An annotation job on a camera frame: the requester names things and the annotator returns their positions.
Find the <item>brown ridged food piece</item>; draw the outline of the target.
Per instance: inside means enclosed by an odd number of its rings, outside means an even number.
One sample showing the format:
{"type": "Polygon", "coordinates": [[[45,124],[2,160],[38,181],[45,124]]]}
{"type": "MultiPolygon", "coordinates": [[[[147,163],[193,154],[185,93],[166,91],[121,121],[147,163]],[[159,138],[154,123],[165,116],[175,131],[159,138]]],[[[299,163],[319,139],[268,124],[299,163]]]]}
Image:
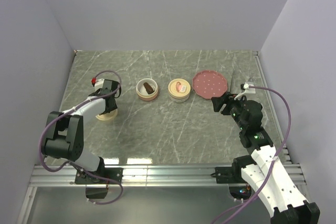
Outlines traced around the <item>brown ridged food piece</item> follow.
{"type": "Polygon", "coordinates": [[[143,86],[148,95],[151,95],[152,93],[154,93],[155,90],[152,88],[152,86],[148,82],[144,82],[143,86]]]}

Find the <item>cream lid with label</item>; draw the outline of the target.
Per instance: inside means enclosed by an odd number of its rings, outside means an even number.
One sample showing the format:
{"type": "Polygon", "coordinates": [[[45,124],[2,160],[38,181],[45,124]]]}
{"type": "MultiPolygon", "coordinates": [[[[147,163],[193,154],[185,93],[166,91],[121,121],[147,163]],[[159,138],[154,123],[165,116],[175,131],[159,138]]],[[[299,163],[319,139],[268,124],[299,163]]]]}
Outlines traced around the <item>cream lid with label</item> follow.
{"type": "Polygon", "coordinates": [[[184,79],[173,79],[168,85],[169,94],[177,97],[190,94],[191,86],[188,81],[184,79]]]}

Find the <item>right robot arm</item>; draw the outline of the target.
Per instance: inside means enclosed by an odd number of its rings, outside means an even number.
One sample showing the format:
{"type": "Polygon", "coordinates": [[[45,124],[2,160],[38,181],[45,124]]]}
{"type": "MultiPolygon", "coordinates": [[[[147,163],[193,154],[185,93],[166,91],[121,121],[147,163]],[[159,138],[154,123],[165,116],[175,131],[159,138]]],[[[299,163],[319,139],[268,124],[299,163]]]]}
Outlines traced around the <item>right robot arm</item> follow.
{"type": "Polygon", "coordinates": [[[240,128],[239,138],[248,155],[234,159],[231,178],[247,183],[255,192],[224,222],[229,223],[259,198],[271,223],[318,223],[320,209],[309,202],[292,181],[278,152],[262,126],[262,105],[245,95],[225,92],[212,97],[215,112],[231,116],[240,128]]]}

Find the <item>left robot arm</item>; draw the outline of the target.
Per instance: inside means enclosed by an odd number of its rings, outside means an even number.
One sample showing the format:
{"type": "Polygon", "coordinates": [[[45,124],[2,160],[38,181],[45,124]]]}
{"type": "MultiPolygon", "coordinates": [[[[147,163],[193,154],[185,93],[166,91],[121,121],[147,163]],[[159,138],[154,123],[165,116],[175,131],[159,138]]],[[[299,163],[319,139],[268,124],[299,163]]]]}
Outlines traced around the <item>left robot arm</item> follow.
{"type": "Polygon", "coordinates": [[[40,160],[45,156],[64,159],[79,170],[81,176],[94,183],[107,177],[102,157],[84,148],[84,125],[97,115],[117,109],[116,93],[121,93],[121,83],[104,79],[102,87],[91,93],[83,102],[70,110],[51,112],[40,138],[40,160]]]}

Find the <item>pink bowl white inside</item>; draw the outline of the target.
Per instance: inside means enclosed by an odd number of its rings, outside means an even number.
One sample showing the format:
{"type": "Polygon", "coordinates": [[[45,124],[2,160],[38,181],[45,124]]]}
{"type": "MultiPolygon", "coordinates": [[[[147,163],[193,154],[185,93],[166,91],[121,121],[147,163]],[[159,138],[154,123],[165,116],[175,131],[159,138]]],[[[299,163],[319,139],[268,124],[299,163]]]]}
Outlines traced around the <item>pink bowl white inside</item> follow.
{"type": "Polygon", "coordinates": [[[158,96],[159,87],[158,87],[158,84],[155,80],[153,80],[151,78],[144,78],[137,83],[136,92],[137,92],[138,97],[141,100],[152,101],[158,96]],[[147,94],[147,92],[145,91],[145,88],[143,86],[144,82],[148,82],[152,86],[152,88],[155,90],[154,93],[152,93],[151,95],[147,94]]]}

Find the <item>pink octagonal plate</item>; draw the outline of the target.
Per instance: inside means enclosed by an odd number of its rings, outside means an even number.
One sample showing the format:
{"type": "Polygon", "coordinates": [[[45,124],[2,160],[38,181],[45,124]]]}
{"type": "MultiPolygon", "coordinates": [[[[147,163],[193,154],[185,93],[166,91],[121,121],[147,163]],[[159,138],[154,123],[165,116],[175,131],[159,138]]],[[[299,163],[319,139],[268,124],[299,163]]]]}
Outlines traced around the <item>pink octagonal plate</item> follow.
{"type": "Polygon", "coordinates": [[[214,70],[198,72],[192,80],[192,87],[197,95],[206,100],[220,97],[228,89],[227,80],[214,70]]]}

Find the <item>steel bowl red band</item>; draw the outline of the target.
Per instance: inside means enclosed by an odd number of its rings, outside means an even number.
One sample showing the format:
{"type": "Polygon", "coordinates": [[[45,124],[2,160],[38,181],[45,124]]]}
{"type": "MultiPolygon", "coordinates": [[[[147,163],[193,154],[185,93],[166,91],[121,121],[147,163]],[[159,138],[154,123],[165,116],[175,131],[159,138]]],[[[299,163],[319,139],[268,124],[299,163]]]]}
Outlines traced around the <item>steel bowl red band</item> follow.
{"type": "Polygon", "coordinates": [[[185,102],[186,100],[188,100],[190,94],[187,94],[187,95],[184,95],[182,97],[177,97],[177,96],[174,96],[172,94],[169,94],[169,97],[170,99],[173,101],[173,102],[176,102],[176,103],[182,103],[182,102],[185,102]]]}

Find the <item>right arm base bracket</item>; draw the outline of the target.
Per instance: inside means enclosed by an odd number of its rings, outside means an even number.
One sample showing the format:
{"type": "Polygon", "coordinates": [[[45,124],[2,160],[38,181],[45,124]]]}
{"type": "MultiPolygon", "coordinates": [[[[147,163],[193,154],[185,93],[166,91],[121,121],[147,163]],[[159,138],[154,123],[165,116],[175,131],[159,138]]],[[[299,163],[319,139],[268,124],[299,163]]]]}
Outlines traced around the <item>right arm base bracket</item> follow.
{"type": "Polygon", "coordinates": [[[217,184],[242,184],[245,181],[241,177],[241,170],[236,167],[215,167],[215,171],[210,174],[215,178],[217,184]]]}

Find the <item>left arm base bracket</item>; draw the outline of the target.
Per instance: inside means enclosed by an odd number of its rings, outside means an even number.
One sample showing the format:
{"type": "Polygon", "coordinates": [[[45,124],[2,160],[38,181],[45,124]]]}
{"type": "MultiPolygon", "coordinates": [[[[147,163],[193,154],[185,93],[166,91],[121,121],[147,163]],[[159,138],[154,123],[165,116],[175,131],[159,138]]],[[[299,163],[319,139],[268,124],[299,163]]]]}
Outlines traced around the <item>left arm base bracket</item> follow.
{"type": "Polygon", "coordinates": [[[123,186],[121,184],[123,177],[123,168],[105,168],[102,174],[86,173],[77,170],[75,185],[85,186],[85,196],[87,201],[95,205],[108,205],[119,200],[123,194],[123,186]],[[120,187],[120,192],[115,199],[110,201],[104,200],[110,187],[116,185],[120,187]]]}

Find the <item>aluminium front rail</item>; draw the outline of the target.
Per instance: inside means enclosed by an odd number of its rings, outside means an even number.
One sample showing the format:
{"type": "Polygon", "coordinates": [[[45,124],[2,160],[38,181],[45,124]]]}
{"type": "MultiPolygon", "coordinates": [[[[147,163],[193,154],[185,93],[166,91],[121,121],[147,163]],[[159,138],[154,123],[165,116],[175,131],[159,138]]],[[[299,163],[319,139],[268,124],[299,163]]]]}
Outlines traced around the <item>aluminium front rail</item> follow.
{"type": "MultiPolygon", "coordinates": [[[[211,177],[219,164],[124,165],[121,184],[126,187],[209,187],[218,186],[211,177]]],[[[56,173],[35,166],[29,187],[85,187],[76,184],[76,169],[66,166],[56,173]]]]}

